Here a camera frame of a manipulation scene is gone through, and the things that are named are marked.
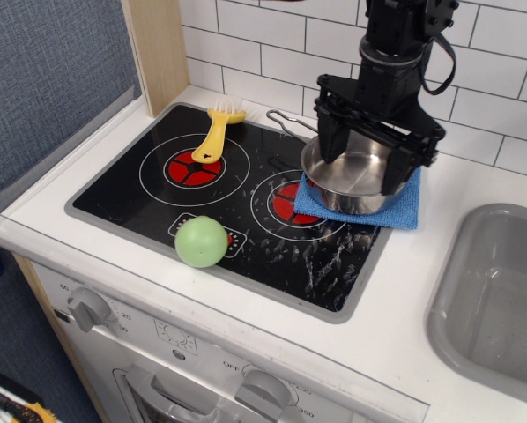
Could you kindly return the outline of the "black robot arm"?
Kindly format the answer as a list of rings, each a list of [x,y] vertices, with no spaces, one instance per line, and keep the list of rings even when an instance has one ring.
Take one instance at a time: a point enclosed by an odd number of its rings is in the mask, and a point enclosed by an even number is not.
[[[388,148],[381,192],[392,195],[417,167],[430,166],[444,128],[419,104],[428,86],[434,44],[454,58],[442,31],[453,25],[457,1],[369,1],[356,79],[323,74],[315,101],[322,159],[344,153],[352,132]]]

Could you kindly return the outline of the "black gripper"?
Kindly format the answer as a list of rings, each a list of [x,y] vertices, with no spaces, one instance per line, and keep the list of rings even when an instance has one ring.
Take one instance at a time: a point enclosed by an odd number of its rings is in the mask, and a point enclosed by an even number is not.
[[[417,167],[431,166],[445,130],[419,104],[419,93],[424,89],[438,95],[447,84],[429,89],[426,70],[425,59],[405,66],[363,60],[356,79],[319,76],[315,111],[324,162],[330,164],[345,152],[355,130],[391,151],[382,180],[385,196],[397,194]]]

